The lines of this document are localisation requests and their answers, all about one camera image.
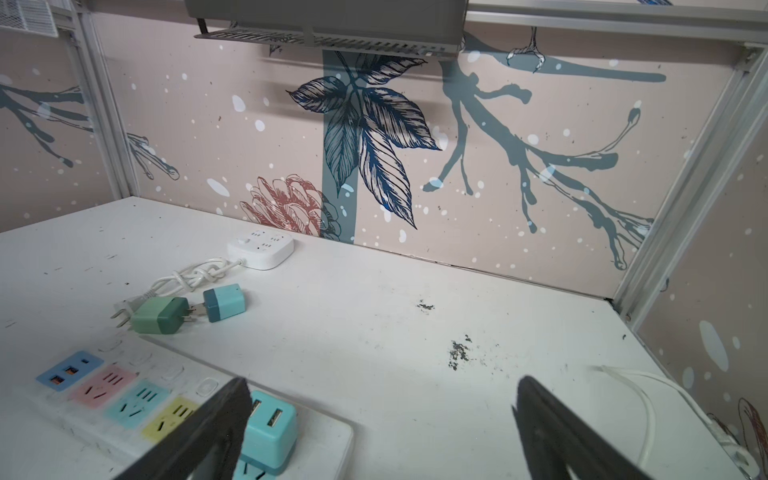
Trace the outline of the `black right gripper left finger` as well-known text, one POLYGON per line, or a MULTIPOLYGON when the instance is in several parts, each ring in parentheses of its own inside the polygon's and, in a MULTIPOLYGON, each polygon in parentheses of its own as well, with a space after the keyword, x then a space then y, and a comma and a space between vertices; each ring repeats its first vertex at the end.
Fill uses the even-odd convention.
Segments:
POLYGON ((117 478, 231 479, 251 410, 246 379, 233 378, 117 478))

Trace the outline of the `white long power strip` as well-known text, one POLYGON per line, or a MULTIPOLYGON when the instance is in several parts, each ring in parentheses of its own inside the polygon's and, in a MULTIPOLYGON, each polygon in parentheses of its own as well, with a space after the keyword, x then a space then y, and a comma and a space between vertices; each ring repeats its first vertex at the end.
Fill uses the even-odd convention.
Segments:
MULTIPOLYGON (((162 441, 232 380, 232 375, 138 337, 116 336, 75 348, 23 380, 25 403, 58 428, 128 466, 162 441)), ((302 406, 298 439, 280 475, 245 463, 236 479, 341 479, 354 433, 343 420, 302 406)))

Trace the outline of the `teal plug adapter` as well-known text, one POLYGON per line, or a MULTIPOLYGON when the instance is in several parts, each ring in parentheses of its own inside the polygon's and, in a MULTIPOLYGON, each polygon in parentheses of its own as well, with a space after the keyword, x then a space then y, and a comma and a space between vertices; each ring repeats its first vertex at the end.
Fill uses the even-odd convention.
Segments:
POLYGON ((258 390, 251 391, 250 397, 252 406, 240 458, 267 474, 280 475, 297 444, 297 410, 292 404, 258 390))
POLYGON ((245 295, 238 284, 205 290, 203 306, 210 323, 240 315, 247 308, 245 295))

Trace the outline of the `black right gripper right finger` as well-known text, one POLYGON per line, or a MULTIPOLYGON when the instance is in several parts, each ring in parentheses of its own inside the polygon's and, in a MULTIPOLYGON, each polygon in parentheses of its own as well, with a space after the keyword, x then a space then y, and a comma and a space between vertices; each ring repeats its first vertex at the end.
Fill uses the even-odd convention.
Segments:
POLYGON ((512 412, 533 479, 646 479, 532 376, 517 387, 512 412))

